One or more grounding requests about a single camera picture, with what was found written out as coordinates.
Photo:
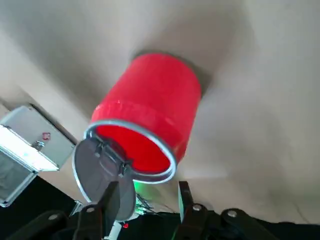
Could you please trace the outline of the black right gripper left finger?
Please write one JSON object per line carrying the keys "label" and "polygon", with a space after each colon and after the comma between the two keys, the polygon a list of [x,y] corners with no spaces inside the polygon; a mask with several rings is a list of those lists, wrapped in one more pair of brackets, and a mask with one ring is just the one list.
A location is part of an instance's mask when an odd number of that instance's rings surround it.
{"label": "black right gripper left finger", "polygon": [[14,232],[11,240],[103,240],[108,237],[120,209],[120,186],[112,181],[96,204],[68,217],[47,211]]}

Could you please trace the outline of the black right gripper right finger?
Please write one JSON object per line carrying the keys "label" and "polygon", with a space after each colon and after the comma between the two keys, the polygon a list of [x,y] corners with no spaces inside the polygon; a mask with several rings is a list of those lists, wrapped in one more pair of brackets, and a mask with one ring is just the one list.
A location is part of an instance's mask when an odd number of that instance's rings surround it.
{"label": "black right gripper right finger", "polygon": [[179,240],[276,240],[254,218],[238,208],[220,214],[193,200],[187,181],[178,182]]}

